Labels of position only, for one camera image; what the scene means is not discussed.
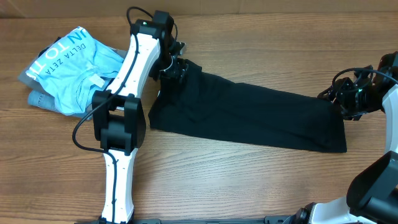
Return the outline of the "black t-shirt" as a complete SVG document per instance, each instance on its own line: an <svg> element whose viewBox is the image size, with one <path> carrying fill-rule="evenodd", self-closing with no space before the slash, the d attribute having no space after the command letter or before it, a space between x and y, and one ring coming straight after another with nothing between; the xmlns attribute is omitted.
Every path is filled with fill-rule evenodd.
<svg viewBox="0 0 398 224"><path fill-rule="evenodd" d="M181 82L161 81L152 129L317 152L347 151L343 118L330 102L203 72L187 60Z"/></svg>

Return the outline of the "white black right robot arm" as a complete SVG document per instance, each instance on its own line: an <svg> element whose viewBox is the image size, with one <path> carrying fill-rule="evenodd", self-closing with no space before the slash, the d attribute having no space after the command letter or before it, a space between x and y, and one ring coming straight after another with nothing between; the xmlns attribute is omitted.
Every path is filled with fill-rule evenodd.
<svg viewBox="0 0 398 224"><path fill-rule="evenodd" d="M358 75L362 86L335 77L327 89L346 119L382 110L386 115L384 155L357 175L346 196L328 203L310 203L284 220L286 224L397 224L397 79L373 70Z"/></svg>

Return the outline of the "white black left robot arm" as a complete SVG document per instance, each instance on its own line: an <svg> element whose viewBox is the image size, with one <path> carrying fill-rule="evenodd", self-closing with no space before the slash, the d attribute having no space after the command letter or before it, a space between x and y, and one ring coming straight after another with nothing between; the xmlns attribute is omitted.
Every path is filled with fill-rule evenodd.
<svg viewBox="0 0 398 224"><path fill-rule="evenodd" d="M180 59L185 44L171 33L171 17L137 20L121 69L93 95L95 138L106 163L105 203L98 223L132 223L134 160L146 134L141 97L148 78L180 82L188 66Z"/></svg>

